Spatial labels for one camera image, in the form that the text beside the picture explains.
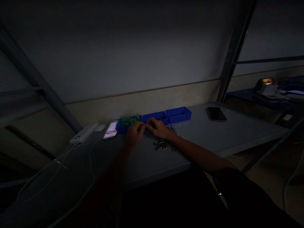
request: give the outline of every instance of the charging cable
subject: charging cable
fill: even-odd
[[[94,146],[101,140],[102,138],[100,138],[97,142],[95,142],[91,148],[90,148],[90,151],[89,151],[89,161],[90,161],[90,172],[92,173],[92,177],[93,177],[93,180],[92,180],[92,183],[91,185],[89,186],[88,190],[82,195],[82,197],[80,198],[80,200],[78,201],[78,203],[72,207],[67,213],[65,213],[64,215],[62,215],[59,219],[57,219],[53,224],[51,224],[49,226],[50,227],[55,227],[58,223],[60,223],[63,219],[65,219],[69,214],[71,214],[78,206],[79,204],[81,203],[82,199],[86,196],[86,194],[90,191],[90,189],[92,188],[93,184],[95,183],[95,174],[93,172],[93,169],[92,169],[92,159],[91,159],[91,152],[92,152],[92,149],[94,148]]]
[[[66,168],[63,164],[64,164],[64,161],[65,161],[65,159],[67,158],[67,156],[68,156],[68,153],[70,153],[72,150],[74,150],[74,149],[76,149],[77,147],[79,147],[79,146],[81,146],[82,144],[84,144],[87,140],[88,140],[88,138],[93,134],[94,132],[92,132],[87,138],[86,138],[86,140],[84,140],[82,143],[79,143],[79,144],[75,144],[68,152],[66,152],[66,153],[64,153],[63,155],[61,155],[59,158],[57,158],[57,159],[54,159],[51,163],[49,163],[46,167],[44,167],[43,169],[41,169],[38,173],[36,173],[22,188],[21,188],[21,190],[18,192],[18,194],[17,194],[17,201],[19,201],[20,200],[20,194],[21,194],[21,192],[27,187],[27,185],[38,175],[38,174],[40,174],[43,170],[45,170],[48,166],[50,166],[51,164],[53,164],[54,162],[57,162],[57,163],[59,163],[60,164],[60,166],[58,167],[58,169],[56,170],[56,172],[55,172],[55,174],[53,175],[53,177],[46,183],[46,185],[42,188],[42,189],[40,189],[35,195],[33,195],[32,197],[30,197],[30,198],[28,198],[28,199],[26,199],[26,200],[22,200],[21,202],[26,202],[26,201],[29,201],[29,200],[31,200],[32,198],[34,198],[35,196],[37,196],[40,192],[42,192],[51,182],[52,182],[52,180],[57,176],[57,174],[59,173],[59,171],[60,171],[60,169],[61,169],[61,167],[64,167],[64,168]],[[63,158],[63,161],[62,162],[59,162],[58,160],[60,159],[60,158],[62,158],[63,156],[65,156],[64,158]]]

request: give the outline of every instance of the workbench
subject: workbench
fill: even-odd
[[[207,107],[220,107],[227,122],[211,121]],[[288,129],[231,110],[228,106],[211,102],[188,107],[191,120],[172,124],[177,134],[209,151],[226,157],[245,149],[269,142],[285,135]],[[73,207],[92,182],[88,152],[104,135],[95,132],[81,146],[71,151],[58,175],[37,196],[26,202],[14,202],[1,216],[1,227],[31,224],[37,219],[60,217]],[[99,177],[123,146],[125,135],[100,140],[91,152],[92,169]],[[144,137],[130,155],[121,180],[122,190],[160,180],[189,169],[190,162],[179,152],[167,149],[155,151],[155,137],[146,130]],[[45,169],[21,194],[28,199],[37,193],[54,175],[59,165],[54,162]]]

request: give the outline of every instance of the metal screw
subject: metal screw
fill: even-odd
[[[158,150],[160,150],[160,149],[162,149],[162,146],[159,146],[159,147],[156,147],[156,148],[155,148],[156,151],[158,151]]]

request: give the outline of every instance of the white power bank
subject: white power bank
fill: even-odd
[[[93,131],[98,127],[98,123],[94,123],[92,125],[86,126],[84,129],[82,129],[79,133],[77,133],[72,139],[70,139],[71,144],[75,143],[83,143],[92,133]]]

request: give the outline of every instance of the dark pants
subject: dark pants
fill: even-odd
[[[227,209],[199,168],[123,195],[120,227],[220,227]]]

